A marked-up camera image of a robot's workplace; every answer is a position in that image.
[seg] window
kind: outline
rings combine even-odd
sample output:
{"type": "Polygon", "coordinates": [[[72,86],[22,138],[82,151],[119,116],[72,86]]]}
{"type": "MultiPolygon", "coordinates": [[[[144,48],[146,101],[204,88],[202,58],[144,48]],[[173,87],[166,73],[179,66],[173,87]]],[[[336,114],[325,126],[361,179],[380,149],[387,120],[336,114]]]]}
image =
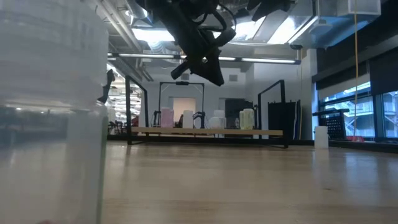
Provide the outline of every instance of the window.
{"type": "MultiPolygon", "coordinates": [[[[358,104],[356,107],[355,135],[374,137],[373,98],[367,93],[370,91],[370,82],[358,86],[358,104]]],[[[355,87],[331,95],[323,99],[324,110],[349,109],[345,115],[346,135],[354,135],[355,118],[355,87]]]]}
{"type": "Polygon", "coordinates": [[[387,138],[398,138],[398,91],[383,94],[384,129],[387,138]]]}

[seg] yellow cable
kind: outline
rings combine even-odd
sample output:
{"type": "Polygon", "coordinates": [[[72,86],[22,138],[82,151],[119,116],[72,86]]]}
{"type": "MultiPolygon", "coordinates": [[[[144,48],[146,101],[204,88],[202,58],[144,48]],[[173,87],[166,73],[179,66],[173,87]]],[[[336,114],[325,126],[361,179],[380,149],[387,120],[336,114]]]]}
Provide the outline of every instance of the yellow cable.
{"type": "MultiPolygon", "coordinates": [[[[303,62],[303,49],[301,49],[301,58],[300,60],[303,62]]],[[[301,133],[302,133],[302,125],[303,125],[303,63],[301,63],[301,83],[300,83],[300,87],[301,87],[301,91],[300,91],[300,99],[301,99],[301,105],[300,105],[300,134],[298,137],[298,140],[301,140],[301,133]]]]}
{"type": "Polygon", "coordinates": [[[358,103],[358,77],[359,77],[359,63],[358,63],[358,22],[357,22],[357,4],[355,0],[354,7],[354,24],[355,24],[355,67],[356,67],[356,84],[355,84],[355,112],[354,112],[354,136],[356,135],[356,105],[358,103]]]}

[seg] floor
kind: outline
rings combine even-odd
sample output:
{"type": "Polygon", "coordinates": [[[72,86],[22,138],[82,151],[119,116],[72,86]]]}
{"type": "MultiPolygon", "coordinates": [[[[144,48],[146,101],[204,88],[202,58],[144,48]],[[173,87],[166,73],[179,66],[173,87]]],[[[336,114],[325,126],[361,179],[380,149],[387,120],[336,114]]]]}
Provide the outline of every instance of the floor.
{"type": "Polygon", "coordinates": [[[108,144],[103,224],[398,223],[398,155],[108,144]]]}

